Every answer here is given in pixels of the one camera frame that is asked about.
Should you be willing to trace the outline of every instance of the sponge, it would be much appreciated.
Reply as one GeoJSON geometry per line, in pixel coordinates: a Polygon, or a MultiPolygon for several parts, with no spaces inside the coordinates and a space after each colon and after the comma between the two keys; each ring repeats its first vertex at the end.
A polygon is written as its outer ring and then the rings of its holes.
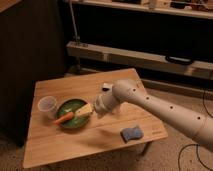
{"type": "Polygon", "coordinates": [[[127,143],[130,140],[138,140],[144,136],[144,133],[141,131],[139,126],[134,128],[125,128],[121,131],[121,137],[124,142],[127,143]]]}

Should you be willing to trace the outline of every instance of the clear cup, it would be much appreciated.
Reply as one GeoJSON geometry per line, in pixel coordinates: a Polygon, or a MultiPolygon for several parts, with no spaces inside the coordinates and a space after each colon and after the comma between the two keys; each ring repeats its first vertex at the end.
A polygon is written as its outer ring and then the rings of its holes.
{"type": "Polygon", "coordinates": [[[39,100],[38,109],[48,118],[55,119],[57,113],[57,100],[53,96],[46,96],[39,100]]]}

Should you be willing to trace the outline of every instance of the wood grain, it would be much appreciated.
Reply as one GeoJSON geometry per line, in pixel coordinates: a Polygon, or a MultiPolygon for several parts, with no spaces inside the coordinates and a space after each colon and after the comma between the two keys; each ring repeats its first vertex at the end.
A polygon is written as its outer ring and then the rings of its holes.
{"type": "Polygon", "coordinates": [[[52,95],[58,105],[72,98],[84,99],[92,103],[101,92],[104,82],[132,78],[139,80],[134,69],[103,72],[85,76],[42,81],[36,84],[32,116],[25,149],[24,168],[45,165],[85,155],[132,146],[167,137],[162,122],[145,110],[128,103],[121,105],[119,112],[98,119],[96,113],[89,123],[78,130],[65,130],[52,125],[37,109],[40,98],[52,95]],[[139,125],[144,137],[124,143],[120,131],[139,125]]]}
{"type": "Polygon", "coordinates": [[[17,4],[21,0],[0,0],[0,13],[17,4]]]}

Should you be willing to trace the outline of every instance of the orange carrot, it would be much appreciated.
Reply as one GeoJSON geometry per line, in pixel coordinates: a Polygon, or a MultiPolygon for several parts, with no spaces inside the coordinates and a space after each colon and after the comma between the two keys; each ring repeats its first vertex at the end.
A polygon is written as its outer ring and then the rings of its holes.
{"type": "Polygon", "coordinates": [[[53,121],[54,124],[60,124],[60,123],[63,123],[67,120],[70,120],[74,117],[74,113],[73,112],[69,112],[63,116],[61,116],[60,118],[56,119],[53,121]]]}

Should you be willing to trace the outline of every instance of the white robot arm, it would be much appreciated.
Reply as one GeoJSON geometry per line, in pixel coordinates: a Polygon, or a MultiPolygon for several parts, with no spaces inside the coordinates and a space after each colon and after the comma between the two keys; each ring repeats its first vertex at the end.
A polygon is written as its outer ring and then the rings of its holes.
{"type": "Polygon", "coordinates": [[[115,82],[112,89],[98,96],[94,108],[102,116],[125,101],[149,111],[213,152],[212,118],[144,93],[133,80],[115,82]]]}

